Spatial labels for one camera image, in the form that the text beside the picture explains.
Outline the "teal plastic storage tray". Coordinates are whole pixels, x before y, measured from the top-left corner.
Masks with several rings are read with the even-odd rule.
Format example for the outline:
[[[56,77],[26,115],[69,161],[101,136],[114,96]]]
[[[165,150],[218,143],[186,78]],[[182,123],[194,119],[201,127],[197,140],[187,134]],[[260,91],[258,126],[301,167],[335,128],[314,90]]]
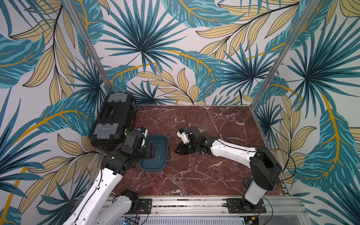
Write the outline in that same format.
[[[140,168],[144,171],[160,172],[167,164],[168,155],[168,138],[165,135],[155,134],[148,135],[146,145],[153,144],[156,147],[155,157],[153,159],[141,159]]]

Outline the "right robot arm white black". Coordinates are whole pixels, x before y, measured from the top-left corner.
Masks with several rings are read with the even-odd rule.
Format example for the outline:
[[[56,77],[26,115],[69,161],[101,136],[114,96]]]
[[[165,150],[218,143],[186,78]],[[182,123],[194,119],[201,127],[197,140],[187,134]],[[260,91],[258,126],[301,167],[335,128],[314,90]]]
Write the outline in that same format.
[[[267,192],[272,191],[282,172],[282,166],[266,147],[244,147],[220,138],[205,137],[197,127],[180,129],[177,136],[181,139],[174,151],[178,155],[208,154],[230,159],[250,168],[253,180],[243,197],[248,204],[257,205]]]

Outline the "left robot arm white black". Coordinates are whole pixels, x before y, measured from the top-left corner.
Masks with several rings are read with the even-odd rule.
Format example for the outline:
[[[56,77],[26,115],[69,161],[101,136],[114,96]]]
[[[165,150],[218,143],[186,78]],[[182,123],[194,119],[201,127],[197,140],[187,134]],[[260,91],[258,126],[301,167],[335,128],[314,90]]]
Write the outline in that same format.
[[[122,143],[105,155],[93,185],[65,221],[66,225],[110,225],[126,213],[138,212],[141,208],[139,195],[128,189],[121,192],[105,211],[101,212],[101,209],[128,170],[135,169],[142,159],[155,157],[156,148],[146,145],[147,134],[145,127],[130,131]]]

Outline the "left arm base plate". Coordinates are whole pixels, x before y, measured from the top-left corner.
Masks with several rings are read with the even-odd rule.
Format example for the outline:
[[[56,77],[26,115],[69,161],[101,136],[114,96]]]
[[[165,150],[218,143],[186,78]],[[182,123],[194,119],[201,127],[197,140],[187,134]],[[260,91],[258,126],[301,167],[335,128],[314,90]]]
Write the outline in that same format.
[[[153,200],[151,198],[136,199],[134,202],[132,202],[131,208],[127,212],[127,214],[132,214],[132,215],[150,214],[152,211],[152,202]]]

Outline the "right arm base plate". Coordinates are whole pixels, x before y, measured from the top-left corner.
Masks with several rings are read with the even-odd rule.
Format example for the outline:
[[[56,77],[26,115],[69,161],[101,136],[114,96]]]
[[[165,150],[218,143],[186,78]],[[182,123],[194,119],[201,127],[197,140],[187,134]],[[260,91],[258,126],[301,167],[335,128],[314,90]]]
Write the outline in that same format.
[[[228,209],[230,214],[262,214],[266,213],[266,208],[263,199],[253,205],[244,198],[228,198],[223,204]]]

